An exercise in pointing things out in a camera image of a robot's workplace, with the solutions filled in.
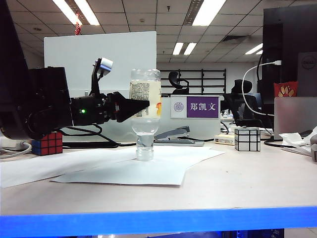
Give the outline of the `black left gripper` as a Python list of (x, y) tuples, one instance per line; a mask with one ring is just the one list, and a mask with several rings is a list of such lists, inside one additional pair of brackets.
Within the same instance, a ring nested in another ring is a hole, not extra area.
[(73, 125), (103, 124), (110, 119), (123, 122), (150, 105), (148, 100), (126, 99), (119, 92), (71, 98)]

